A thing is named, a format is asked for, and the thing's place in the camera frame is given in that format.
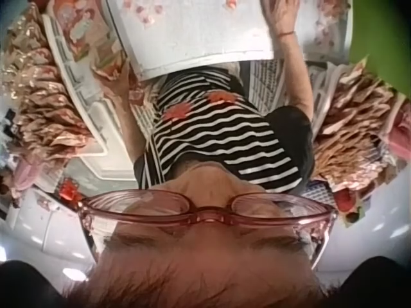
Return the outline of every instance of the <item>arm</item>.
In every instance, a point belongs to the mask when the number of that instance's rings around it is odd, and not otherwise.
[[[300,1],[264,0],[264,5],[268,23],[284,55],[286,88],[290,104],[304,112],[312,121],[314,98],[310,76],[294,32]]]
[[[304,112],[312,121],[314,116],[313,90],[297,37],[293,33],[280,38],[279,43],[284,55],[285,82],[290,104]]]
[[[108,81],[95,73],[94,77],[100,82],[105,95],[111,99],[114,105],[120,122],[123,142],[126,146],[128,156],[134,164],[137,159],[144,154],[146,139],[137,124],[130,106],[130,101],[128,100],[129,70],[129,63],[126,62],[117,80]]]
[[[146,139],[137,124],[128,100],[120,106],[115,105],[116,113],[120,122],[123,141],[130,160],[134,163],[144,154]]]

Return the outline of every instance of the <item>white table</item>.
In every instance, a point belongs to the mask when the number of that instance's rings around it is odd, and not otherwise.
[[[142,80],[201,65],[274,57],[260,1],[238,0],[232,11],[223,7],[225,0],[134,0],[131,10],[123,8],[123,1],[102,0],[106,18]],[[334,46],[317,45],[317,1],[301,1],[296,32],[304,55],[307,60],[345,62],[351,45],[352,9],[345,19],[328,27]],[[153,10],[155,4],[162,5],[164,13],[152,12],[154,23],[144,25],[136,6]]]

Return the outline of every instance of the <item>bracelet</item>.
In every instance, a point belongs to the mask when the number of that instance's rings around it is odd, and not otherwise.
[[[281,34],[277,35],[277,39],[280,39],[281,37],[286,37],[286,36],[289,36],[289,35],[293,35],[293,34],[295,34],[295,31],[281,33]]]

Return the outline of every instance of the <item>pink eyeglasses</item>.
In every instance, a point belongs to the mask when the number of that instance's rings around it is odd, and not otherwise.
[[[127,190],[78,202],[83,227],[92,235],[110,237],[117,225],[173,228],[219,222],[249,229],[292,230],[310,242],[314,268],[328,243],[337,211],[326,204],[289,194],[241,194],[222,207],[197,208],[186,196],[169,191]]]

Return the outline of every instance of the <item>striped shirt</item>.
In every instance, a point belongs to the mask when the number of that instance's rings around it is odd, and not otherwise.
[[[168,78],[152,136],[135,164],[142,189],[172,179],[176,166],[190,160],[219,162],[270,193],[305,185],[313,169],[308,118],[294,107],[264,118],[236,85],[212,67]]]

